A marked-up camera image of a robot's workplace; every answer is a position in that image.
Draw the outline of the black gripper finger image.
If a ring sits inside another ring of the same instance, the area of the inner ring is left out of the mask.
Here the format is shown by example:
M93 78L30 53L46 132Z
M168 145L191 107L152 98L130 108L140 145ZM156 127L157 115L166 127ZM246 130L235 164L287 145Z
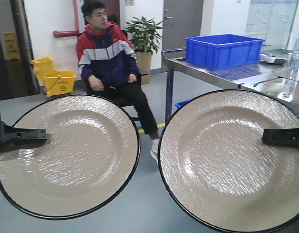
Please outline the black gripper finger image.
M262 142L273 146L299 148L299 128L264 129Z
M16 128L0 122L0 144L1 145L26 145L45 143L47 141L46 129L24 129Z

